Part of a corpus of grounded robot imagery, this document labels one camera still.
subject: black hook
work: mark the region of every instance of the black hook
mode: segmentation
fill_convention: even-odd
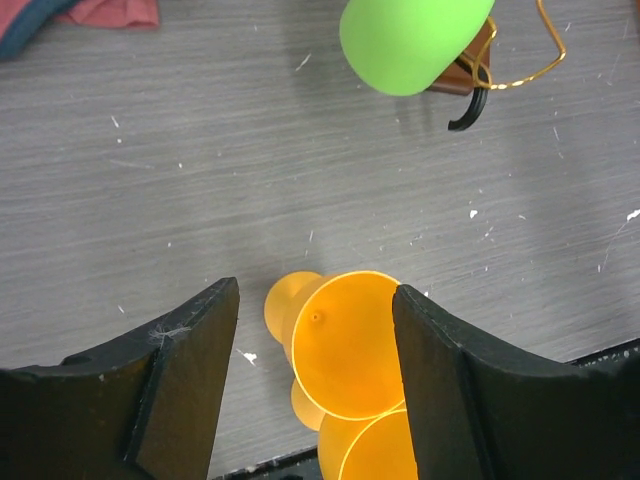
[[[471,67],[467,65],[463,60],[461,60],[460,57],[456,58],[455,63],[466,73],[471,75]],[[480,68],[478,69],[478,76],[483,82],[489,81],[487,71],[485,70],[484,66],[482,66],[482,64],[480,64]],[[469,108],[467,108],[467,111],[464,112],[464,115],[462,115],[462,117],[460,117],[458,120],[451,120],[449,122],[448,130],[451,132],[462,132],[463,130],[466,130],[471,125],[473,125],[482,113],[482,110],[487,103],[488,93],[489,90],[486,88],[474,88],[473,97],[471,98]]]

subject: tabletop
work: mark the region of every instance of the tabletop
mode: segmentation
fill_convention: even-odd
[[[548,1],[566,60],[462,133],[468,98],[362,84],[344,4],[160,0],[157,31],[52,23],[0,65],[3,367],[237,277],[214,476],[315,442],[262,318],[288,272],[383,271],[560,361],[640,334],[636,1]],[[533,0],[493,14],[496,81],[553,60]]]

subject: green plastic object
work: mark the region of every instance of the green plastic object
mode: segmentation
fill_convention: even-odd
[[[356,74],[388,95],[426,90],[469,46],[495,0],[350,0],[342,50]]]

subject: blue cloth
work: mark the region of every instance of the blue cloth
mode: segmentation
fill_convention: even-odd
[[[49,18],[67,12],[80,1],[31,0],[28,2],[0,38],[0,60],[18,55]]]

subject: towel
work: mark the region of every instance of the towel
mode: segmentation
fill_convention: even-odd
[[[154,28],[156,0],[0,0],[0,60],[16,56],[51,17],[102,28]]]

